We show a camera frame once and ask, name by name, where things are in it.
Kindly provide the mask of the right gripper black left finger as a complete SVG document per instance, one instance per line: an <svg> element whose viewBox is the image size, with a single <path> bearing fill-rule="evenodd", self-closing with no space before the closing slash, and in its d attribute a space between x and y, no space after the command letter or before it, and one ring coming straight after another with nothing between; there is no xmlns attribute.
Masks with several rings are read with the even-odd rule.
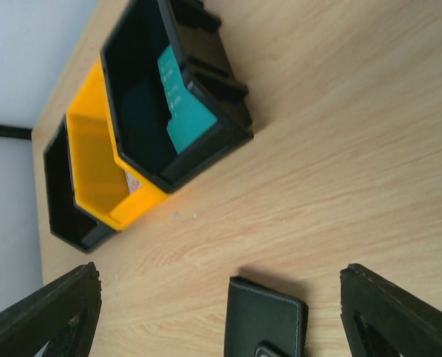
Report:
<svg viewBox="0 0 442 357"><path fill-rule="evenodd" d="M95 264L72 269L0 312L0 356L88 356L101 305Z"/></svg>

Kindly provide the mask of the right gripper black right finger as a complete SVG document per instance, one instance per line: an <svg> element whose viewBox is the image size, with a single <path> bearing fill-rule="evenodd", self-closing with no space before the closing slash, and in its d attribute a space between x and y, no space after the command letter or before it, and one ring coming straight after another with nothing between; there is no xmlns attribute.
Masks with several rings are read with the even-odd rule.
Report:
<svg viewBox="0 0 442 357"><path fill-rule="evenodd" d="M442 356L442 312L358 264L340 272L352 356Z"/></svg>

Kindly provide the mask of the black bin with red cards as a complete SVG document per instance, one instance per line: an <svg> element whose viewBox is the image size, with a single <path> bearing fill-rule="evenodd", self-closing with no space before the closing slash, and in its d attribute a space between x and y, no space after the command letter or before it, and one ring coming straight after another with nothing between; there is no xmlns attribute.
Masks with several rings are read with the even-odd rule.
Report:
<svg viewBox="0 0 442 357"><path fill-rule="evenodd" d="M62 119L44 153L50 232L84 253L90 253L117 231L75 202L66 120Z"/></svg>

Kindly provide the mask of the black leather card holder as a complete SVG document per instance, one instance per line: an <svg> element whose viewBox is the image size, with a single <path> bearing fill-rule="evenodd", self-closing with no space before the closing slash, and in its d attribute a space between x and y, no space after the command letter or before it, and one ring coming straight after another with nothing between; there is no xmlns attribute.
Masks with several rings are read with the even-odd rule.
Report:
<svg viewBox="0 0 442 357"><path fill-rule="evenodd" d="M240 276L228 284L225 356L304 355L308 305Z"/></svg>

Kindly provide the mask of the yellow plastic bin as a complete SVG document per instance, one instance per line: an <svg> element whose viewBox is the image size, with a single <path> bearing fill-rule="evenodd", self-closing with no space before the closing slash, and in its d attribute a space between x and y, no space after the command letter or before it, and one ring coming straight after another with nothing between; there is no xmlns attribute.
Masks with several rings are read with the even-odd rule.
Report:
<svg viewBox="0 0 442 357"><path fill-rule="evenodd" d="M96 59L65 114L76 204L116 231L128 228L169 194L117 153L101 59ZM125 172L143 187L129 194Z"/></svg>

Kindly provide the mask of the black bin with teal cards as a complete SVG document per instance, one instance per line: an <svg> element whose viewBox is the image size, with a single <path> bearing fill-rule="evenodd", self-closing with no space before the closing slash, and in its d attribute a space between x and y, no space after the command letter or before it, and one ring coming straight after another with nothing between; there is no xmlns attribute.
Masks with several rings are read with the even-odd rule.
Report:
<svg viewBox="0 0 442 357"><path fill-rule="evenodd" d="M131 1L100 52L116 156L165 193L254 136L221 24L201 1Z"/></svg>

